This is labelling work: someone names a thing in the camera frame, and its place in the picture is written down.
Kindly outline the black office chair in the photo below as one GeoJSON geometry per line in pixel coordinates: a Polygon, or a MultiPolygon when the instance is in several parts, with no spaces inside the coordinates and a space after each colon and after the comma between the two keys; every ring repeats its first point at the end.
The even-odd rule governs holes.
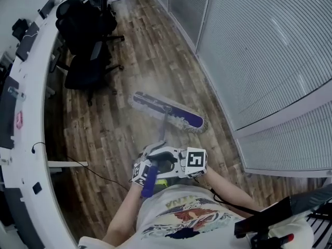
{"type": "Polygon", "coordinates": [[[104,33],[99,11],[89,1],[66,0],[57,7],[56,17],[56,27],[73,55],[88,52],[99,41],[125,40],[123,35],[104,33]]]}
{"type": "Polygon", "coordinates": [[[106,75],[117,68],[124,70],[120,64],[110,66],[110,52],[107,44],[102,41],[96,42],[88,52],[75,55],[69,66],[59,60],[60,56],[58,53],[50,61],[49,72],[52,73],[56,67],[67,72],[65,88],[87,91],[89,106],[92,105],[94,91],[108,85],[106,75]]]}

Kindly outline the plastic-covered office chair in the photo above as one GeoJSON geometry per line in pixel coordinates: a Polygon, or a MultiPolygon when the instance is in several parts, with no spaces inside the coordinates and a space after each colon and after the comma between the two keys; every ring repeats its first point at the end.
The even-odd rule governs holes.
{"type": "Polygon", "coordinates": [[[111,35],[117,26],[111,5],[108,0],[89,0],[90,4],[97,8],[100,15],[100,26],[106,35],[111,35]]]}

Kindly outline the dark camouflage trousers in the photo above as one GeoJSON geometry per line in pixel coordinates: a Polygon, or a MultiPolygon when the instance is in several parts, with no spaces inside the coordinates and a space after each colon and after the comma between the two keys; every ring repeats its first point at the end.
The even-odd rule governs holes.
{"type": "Polygon", "coordinates": [[[193,187],[201,187],[201,185],[190,178],[171,178],[166,190],[184,191],[193,187]]]}

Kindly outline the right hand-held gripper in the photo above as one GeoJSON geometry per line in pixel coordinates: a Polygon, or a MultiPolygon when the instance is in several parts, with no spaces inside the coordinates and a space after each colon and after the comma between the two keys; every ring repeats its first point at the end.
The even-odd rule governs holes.
{"type": "Polygon", "coordinates": [[[168,172],[158,170],[157,179],[195,178],[206,173],[208,156],[205,149],[188,147],[186,150],[166,146],[148,155],[150,161],[178,161],[178,168],[168,172]]]}

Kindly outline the dark wooden railing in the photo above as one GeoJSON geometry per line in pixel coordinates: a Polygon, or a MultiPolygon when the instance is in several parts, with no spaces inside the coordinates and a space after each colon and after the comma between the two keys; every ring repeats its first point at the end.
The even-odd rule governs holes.
{"type": "Polygon", "coordinates": [[[332,249],[332,202],[307,216],[314,233],[312,249],[332,249]]]}

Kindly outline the black desk monitor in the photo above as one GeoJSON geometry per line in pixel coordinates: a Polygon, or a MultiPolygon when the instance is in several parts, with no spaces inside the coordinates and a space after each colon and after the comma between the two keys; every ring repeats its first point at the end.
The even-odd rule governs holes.
{"type": "Polygon", "coordinates": [[[16,50],[16,56],[21,61],[24,62],[27,60],[29,52],[37,37],[38,32],[39,32],[38,25],[35,22],[32,22],[16,50]]]}
{"type": "Polygon", "coordinates": [[[44,20],[48,17],[54,6],[55,6],[55,0],[48,0],[41,9],[37,10],[37,12],[44,20]]]}

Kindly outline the person's left forearm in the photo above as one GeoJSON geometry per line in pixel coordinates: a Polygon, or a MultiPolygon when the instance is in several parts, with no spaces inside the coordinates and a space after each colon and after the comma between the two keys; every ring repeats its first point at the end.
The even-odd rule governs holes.
{"type": "Polygon", "coordinates": [[[129,237],[140,209],[142,186],[132,183],[102,241],[118,247],[129,237]]]}

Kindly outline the clear plastic bottle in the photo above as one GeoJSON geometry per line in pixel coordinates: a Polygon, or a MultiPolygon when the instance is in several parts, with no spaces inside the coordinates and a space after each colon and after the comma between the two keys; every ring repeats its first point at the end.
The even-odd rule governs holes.
{"type": "Polygon", "coordinates": [[[26,99],[25,93],[23,93],[22,91],[20,91],[19,89],[15,88],[15,87],[9,87],[8,93],[19,101],[24,102],[26,99]]]}

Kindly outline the frosted glass wall panel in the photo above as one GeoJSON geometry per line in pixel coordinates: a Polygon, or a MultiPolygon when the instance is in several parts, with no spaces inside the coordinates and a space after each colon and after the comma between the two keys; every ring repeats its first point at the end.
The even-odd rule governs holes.
{"type": "Polygon", "coordinates": [[[191,45],[196,48],[207,0],[158,1],[176,19],[176,23],[180,25],[191,45]]]}

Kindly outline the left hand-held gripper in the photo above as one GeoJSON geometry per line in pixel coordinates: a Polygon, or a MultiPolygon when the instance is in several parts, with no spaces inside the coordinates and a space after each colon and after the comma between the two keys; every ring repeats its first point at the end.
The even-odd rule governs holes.
{"type": "Polygon", "coordinates": [[[162,148],[166,141],[159,141],[154,144],[147,145],[143,152],[139,153],[133,163],[132,182],[140,186],[144,186],[151,161],[146,158],[152,151],[162,148]]]}

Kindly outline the person's right forearm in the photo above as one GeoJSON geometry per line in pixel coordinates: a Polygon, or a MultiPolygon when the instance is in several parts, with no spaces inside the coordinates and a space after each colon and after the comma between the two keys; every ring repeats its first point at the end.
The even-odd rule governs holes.
{"type": "Polygon", "coordinates": [[[244,190],[226,180],[224,177],[215,172],[210,166],[207,166],[206,173],[203,177],[222,200],[255,211],[262,211],[264,209],[259,206],[244,190]]]}

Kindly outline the blue mop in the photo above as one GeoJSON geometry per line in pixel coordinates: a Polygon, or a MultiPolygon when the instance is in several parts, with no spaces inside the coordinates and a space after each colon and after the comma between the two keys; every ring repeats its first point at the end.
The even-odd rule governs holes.
{"type": "MultiPolygon", "coordinates": [[[[165,141],[165,130],[168,124],[189,133],[203,133],[208,127],[204,117],[194,110],[161,95],[137,91],[129,97],[128,102],[133,108],[146,113],[148,116],[162,120],[159,141],[165,141]]],[[[149,198],[154,194],[155,182],[158,180],[156,178],[158,170],[168,172],[173,169],[177,170],[178,166],[178,161],[151,161],[142,189],[142,196],[149,198]]]]}

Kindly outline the long white desk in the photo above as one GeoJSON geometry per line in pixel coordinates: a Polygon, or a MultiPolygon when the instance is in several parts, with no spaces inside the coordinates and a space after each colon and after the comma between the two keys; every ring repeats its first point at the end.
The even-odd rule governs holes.
{"type": "Polygon", "coordinates": [[[17,236],[22,247],[42,249],[77,249],[54,193],[50,170],[86,168],[88,163],[50,161],[45,149],[44,105],[45,96],[54,91],[47,87],[50,61],[57,40],[56,9],[46,19],[38,15],[35,23],[39,32],[26,61],[16,58],[10,77],[19,83],[25,93],[24,102],[17,100],[15,107],[13,149],[0,147],[0,168],[4,194],[14,218],[17,236]],[[23,126],[16,128],[16,115],[23,113],[23,126]],[[40,182],[42,191],[37,195],[33,185],[40,182]]]}

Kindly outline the neon yellow shoe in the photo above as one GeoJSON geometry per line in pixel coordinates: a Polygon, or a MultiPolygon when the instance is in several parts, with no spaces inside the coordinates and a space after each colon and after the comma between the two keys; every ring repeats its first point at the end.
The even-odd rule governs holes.
{"type": "Polygon", "coordinates": [[[154,190],[155,191],[162,191],[168,188],[168,181],[166,179],[158,179],[155,182],[154,190]]]}

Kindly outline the white printed t-shirt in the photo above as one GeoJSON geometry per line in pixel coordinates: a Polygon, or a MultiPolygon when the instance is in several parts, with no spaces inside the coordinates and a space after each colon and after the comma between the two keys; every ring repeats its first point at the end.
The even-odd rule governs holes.
{"type": "Polygon", "coordinates": [[[249,238],[234,236],[242,217],[222,207],[201,187],[162,190],[144,202],[130,237],[120,246],[81,237],[78,249],[250,249],[249,238]]]}

